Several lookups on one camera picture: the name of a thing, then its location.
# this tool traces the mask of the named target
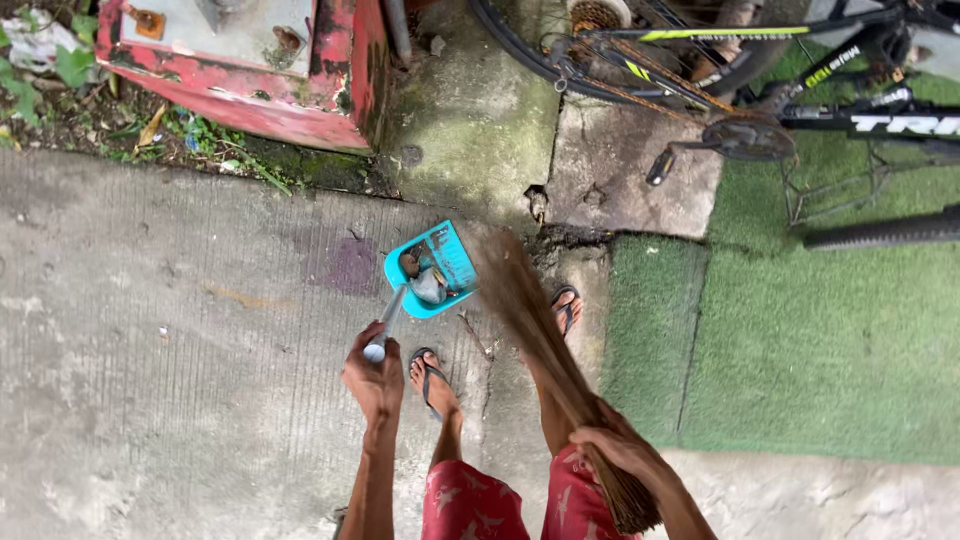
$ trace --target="grass mat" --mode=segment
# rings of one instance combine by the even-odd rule
[[[799,50],[791,51],[775,75],[806,64]],[[943,79],[923,76],[911,85],[922,99],[960,100],[960,86]],[[805,100],[842,92],[825,86]],[[826,132],[796,138],[798,185],[866,168],[863,141]],[[921,155],[900,148],[881,153],[899,160]],[[855,185],[812,203],[825,208],[865,189]],[[957,202],[960,170],[925,169],[894,177],[875,206],[814,226],[939,211]],[[679,240],[618,242],[601,392],[655,444],[960,464],[960,246],[816,253],[795,235],[785,228],[779,168],[728,160],[708,257]],[[691,268],[707,258],[698,297]]]
[[[600,393],[653,444],[676,446],[707,249],[660,236],[614,245]]]
[[[960,86],[935,77],[913,87],[941,102],[960,95]],[[800,132],[797,141],[800,185],[866,167],[865,143],[845,134]],[[777,167],[725,164],[682,446],[960,463],[958,245],[807,252],[785,231],[781,197]],[[875,206],[814,223],[955,202],[960,170],[930,168],[894,177]]]

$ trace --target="broom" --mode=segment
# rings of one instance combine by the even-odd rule
[[[557,316],[548,305],[536,270],[511,233],[487,235],[477,246],[479,292],[514,342],[548,375],[544,382],[574,426],[605,427],[593,393],[573,361]],[[613,523],[623,534],[634,534],[662,522],[653,496],[633,475],[611,464],[593,445],[585,447],[597,480],[604,488]]]

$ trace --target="red patterned shorts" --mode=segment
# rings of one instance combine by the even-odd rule
[[[550,463],[549,498],[541,540],[635,538],[620,535],[574,445]],[[529,539],[520,519],[520,496],[507,484],[463,461],[438,463],[426,477],[423,540]]]

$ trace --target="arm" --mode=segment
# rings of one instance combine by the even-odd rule
[[[403,398],[400,346],[388,339],[380,363],[363,356],[364,346],[381,331],[382,323],[371,323],[360,332],[340,376],[367,420],[360,468],[340,532],[345,540],[394,537],[394,454]]]
[[[579,428],[570,434],[570,441],[595,445],[611,463],[637,477],[657,500],[657,510],[671,540],[716,540],[673,468],[626,418],[603,400],[597,398],[597,403],[610,428]]]

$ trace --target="peeling red paint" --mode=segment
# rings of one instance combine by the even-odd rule
[[[306,79],[122,43],[123,1],[100,8],[96,55],[107,68],[239,130],[315,148],[373,152],[389,60],[377,0],[320,0]],[[345,79],[349,115],[336,101]]]

